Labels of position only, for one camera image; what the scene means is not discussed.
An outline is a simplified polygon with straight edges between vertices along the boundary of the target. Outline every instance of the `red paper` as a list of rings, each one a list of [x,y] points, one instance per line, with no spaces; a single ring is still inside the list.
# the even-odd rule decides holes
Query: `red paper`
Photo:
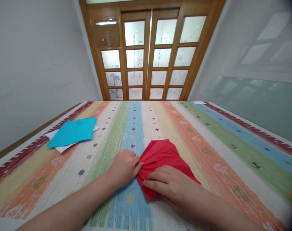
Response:
[[[164,165],[174,167],[200,184],[194,177],[190,167],[179,156],[176,146],[169,140],[151,141],[141,155],[140,161],[143,162],[144,165],[136,177],[148,202],[155,198],[158,193],[145,187],[143,182],[147,179],[147,176],[158,167]]]

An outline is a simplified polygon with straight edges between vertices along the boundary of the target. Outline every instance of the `table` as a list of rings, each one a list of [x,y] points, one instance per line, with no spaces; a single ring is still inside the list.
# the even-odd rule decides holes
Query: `table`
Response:
[[[97,116],[93,139],[63,154],[45,133],[65,121]],[[268,230],[292,217],[292,143],[211,103],[84,102],[0,159],[0,230],[14,230],[79,190],[110,166],[120,149],[140,156],[169,139],[209,191]],[[199,230],[161,199],[147,203],[135,179],[116,192],[82,230]]]

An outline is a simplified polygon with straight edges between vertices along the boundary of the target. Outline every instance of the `blue stripe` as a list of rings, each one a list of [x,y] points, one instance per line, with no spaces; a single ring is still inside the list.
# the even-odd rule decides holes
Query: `blue stripe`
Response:
[[[130,102],[126,127],[123,134],[122,149],[131,149],[139,157],[145,150],[140,101]],[[129,185],[119,190],[116,196],[111,199],[107,227],[112,228],[115,223],[116,228],[122,228],[122,219],[124,219],[123,229],[129,229],[129,223],[131,223],[131,229],[137,230],[137,221],[139,219],[140,230],[146,230],[147,221],[149,230],[152,230],[150,204],[146,202],[136,178]]]
[[[274,146],[265,142],[263,139],[252,135],[242,127],[237,126],[234,122],[227,120],[224,116],[212,110],[211,108],[202,104],[194,104],[193,102],[191,102],[191,104],[201,110],[203,113],[221,123],[228,130],[239,136],[242,140],[253,146],[256,150],[267,156],[269,159],[275,161],[279,166],[292,174],[292,165],[287,163],[289,162],[292,164],[291,156],[280,152]]]

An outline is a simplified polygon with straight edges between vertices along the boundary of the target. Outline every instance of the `blue paper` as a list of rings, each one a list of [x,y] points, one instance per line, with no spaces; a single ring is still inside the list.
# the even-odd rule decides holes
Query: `blue paper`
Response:
[[[92,138],[93,128],[97,117],[65,122],[47,147],[66,146]]]

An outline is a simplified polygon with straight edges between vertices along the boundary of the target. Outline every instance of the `wooden door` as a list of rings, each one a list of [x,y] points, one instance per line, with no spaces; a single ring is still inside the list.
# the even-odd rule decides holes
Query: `wooden door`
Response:
[[[104,100],[187,100],[225,0],[79,2]]]
[[[212,20],[203,3],[153,11],[147,100],[183,100]]]
[[[151,11],[121,13],[128,100],[146,100],[150,17]]]

